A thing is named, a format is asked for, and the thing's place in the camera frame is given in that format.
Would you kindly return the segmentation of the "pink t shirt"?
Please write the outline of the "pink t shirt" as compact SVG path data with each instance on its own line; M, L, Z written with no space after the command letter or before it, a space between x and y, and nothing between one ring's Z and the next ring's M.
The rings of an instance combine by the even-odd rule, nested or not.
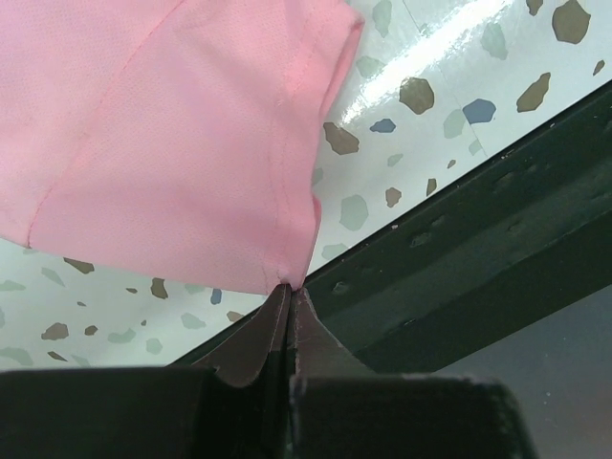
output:
M1 235L185 283L299 288L343 1L5 1Z

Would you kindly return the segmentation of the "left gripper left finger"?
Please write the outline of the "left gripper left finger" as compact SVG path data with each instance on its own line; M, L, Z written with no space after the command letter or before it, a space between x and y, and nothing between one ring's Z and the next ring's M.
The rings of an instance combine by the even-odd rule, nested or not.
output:
M191 364L9 371L5 458L281 458L292 290Z

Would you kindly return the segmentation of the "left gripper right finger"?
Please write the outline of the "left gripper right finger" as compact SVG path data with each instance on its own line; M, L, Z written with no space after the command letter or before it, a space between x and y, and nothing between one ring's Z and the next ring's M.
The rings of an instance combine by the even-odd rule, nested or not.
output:
M535 458L518 403L500 382L374 373L292 295L290 382L296 458Z

